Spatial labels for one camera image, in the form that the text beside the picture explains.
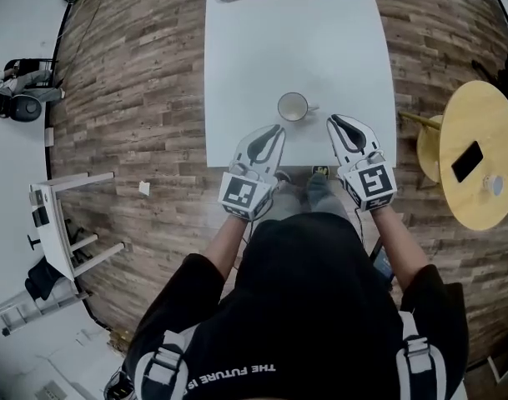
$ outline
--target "person wearing black shirt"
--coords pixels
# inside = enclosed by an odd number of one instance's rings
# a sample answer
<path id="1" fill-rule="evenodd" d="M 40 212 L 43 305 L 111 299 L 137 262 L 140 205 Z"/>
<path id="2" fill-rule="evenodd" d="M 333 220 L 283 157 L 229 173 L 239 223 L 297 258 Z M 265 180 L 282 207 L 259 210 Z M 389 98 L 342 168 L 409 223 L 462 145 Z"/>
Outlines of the person wearing black shirt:
<path id="1" fill-rule="evenodd" d="M 397 308 L 326 178 L 309 181 L 310 212 L 297 192 L 280 180 L 222 300 L 247 221 L 228 216 L 204 254 L 185 258 L 138 325 L 124 362 L 132 381 L 165 331 L 198 325 L 184 354 L 185 399 L 400 399 Z M 468 358 L 462 294 L 441 281 L 390 206 L 372 217 L 404 292 L 401 310 L 442 353 L 450 398 Z"/>

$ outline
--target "white table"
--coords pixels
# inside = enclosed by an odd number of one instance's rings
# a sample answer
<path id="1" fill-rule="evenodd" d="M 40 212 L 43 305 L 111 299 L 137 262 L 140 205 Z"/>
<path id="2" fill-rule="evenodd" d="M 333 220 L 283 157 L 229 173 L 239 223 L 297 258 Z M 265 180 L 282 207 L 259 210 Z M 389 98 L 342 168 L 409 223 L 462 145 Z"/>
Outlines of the white table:
<path id="1" fill-rule="evenodd" d="M 90 177 L 86 172 L 30 185 L 31 192 L 40 190 L 42 193 L 43 206 L 46 209 L 49 220 L 48 224 L 37 228 L 44 256 L 52 267 L 56 268 L 63 276 L 71 281 L 90 268 L 98 265 L 107 258 L 110 258 L 115 253 L 121 251 L 124 248 L 124 244 L 115 244 L 113 247 L 101 252 L 96 257 L 93 257 L 84 264 L 74 268 L 70 259 L 73 256 L 73 251 L 95 242 L 98 239 L 98 235 L 94 234 L 71 245 L 64 225 L 61 203 L 57 199 L 56 193 L 69 188 L 106 181 L 108 179 L 113 179 L 113 177 L 113 172 L 92 177 Z M 36 209 L 38 209 L 38 206 L 32 205 L 32 210 L 35 211 Z"/>
<path id="2" fill-rule="evenodd" d="M 375 0 L 207 0 L 207 163 L 228 166 L 239 141 L 280 123 L 282 166 L 336 165 L 325 122 L 338 113 L 369 125 L 396 164 L 395 93 Z M 320 110 L 286 122 L 277 103 L 302 93 Z"/>

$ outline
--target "black t-shirt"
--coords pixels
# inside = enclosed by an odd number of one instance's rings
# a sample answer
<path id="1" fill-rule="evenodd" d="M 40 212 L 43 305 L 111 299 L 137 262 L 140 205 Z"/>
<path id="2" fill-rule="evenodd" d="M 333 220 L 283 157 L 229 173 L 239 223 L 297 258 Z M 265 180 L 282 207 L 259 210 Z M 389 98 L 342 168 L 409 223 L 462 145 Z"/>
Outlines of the black t-shirt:
<path id="1" fill-rule="evenodd" d="M 130 377 L 164 331 L 199 323 L 184 356 L 188 400 L 400 398 L 402 322 L 348 221 L 306 213 L 261 223 L 234 290 L 219 301 L 223 287 L 208 259 L 188 255 L 138 326 L 125 362 Z M 450 398 L 468 356 L 462 295 L 429 265 L 401 308 L 442 352 Z"/>

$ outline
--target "gray pants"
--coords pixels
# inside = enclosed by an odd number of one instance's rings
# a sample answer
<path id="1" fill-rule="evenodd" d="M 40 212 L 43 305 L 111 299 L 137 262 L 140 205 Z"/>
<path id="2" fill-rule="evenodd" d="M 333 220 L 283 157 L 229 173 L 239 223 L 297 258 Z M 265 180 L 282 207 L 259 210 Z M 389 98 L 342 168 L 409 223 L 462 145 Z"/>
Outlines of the gray pants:
<path id="1" fill-rule="evenodd" d="M 267 220 L 281 221 L 293 215 L 306 212 L 299 200 L 299 188 L 288 182 L 280 182 L 274 191 L 272 208 L 259 222 Z M 321 173 L 314 174 L 307 184 L 307 199 L 311 212 L 333 213 L 349 220 L 343 203 L 331 192 L 326 177 Z"/>
<path id="2" fill-rule="evenodd" d="M 52 76 L 49 70 L 33 71 L 25 76 L 17 78 L 17 86 L 14 88 L 12 95 L 28 95 L 38 99 L 41 103 L 49 103 L 50 101 L 57 101 L 61 99 L 61 89 L 55 87 L 44 87 L 37 89 L 26 89 L 26 86 L 31 86 L 40 82 L 46 82 Z"/>

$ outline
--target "ladder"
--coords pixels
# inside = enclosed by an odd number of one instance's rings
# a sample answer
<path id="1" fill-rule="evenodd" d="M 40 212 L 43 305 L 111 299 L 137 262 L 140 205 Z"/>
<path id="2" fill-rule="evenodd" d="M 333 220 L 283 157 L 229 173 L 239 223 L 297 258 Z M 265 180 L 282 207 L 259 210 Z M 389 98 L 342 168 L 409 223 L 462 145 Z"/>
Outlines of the ladder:
<path id="1" fill-rule="evenodd" d="M 69 285 L 69 292 L 61 293 L 56 296 L 54 289 L 61 285 Z M 53 286 L 50 296 L 46 301 L 38 299 L 34 301 L 27 290 L 20 292 L 0 304 L 0 318 L 3 321 L 4 328 L 2 334 L 8 337 L 11 333 L 36 322 L 42 318 L 50 316 L 64 308 L 79 303 L 87 299 L 88 293 L 77 292 L 73 284 L 66 278 L 61 278 Z"/>

